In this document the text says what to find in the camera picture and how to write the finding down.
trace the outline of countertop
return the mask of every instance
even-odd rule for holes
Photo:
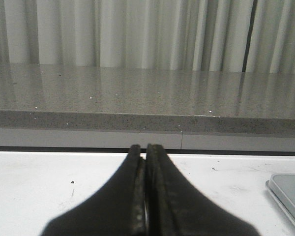
[[[125,156],[125,153],[0,152],[0,236],[39,235],[49,220],[97,191]],[[199,191],[255,226],[261,236],[295,236],[294,226],[265,187],[272,173],[295,173],[295,157],[186,154],[170,157]]]
[[[0,63],[0,128],[295,138],[295,75]]]

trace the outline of curtain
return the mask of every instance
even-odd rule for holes
[[[295,74],[295,0],[0,0],[0,62]]]

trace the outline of gray speckled countertop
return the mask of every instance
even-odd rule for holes
[[[0,63],[0,128],[295,137],[295,75]]]

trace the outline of curtain fold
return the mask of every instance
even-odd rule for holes
[[[0,62],[235,72],[245,58],[295,74],[295,0],[0,0]]]

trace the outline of white table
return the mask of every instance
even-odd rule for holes
[[[0,236],[37,236],[115,172],[126,153],[0,152]],[[295,173],[295,157],[171,154],[205,195],[262,236],[295,236],[267,193],[272,173]]]

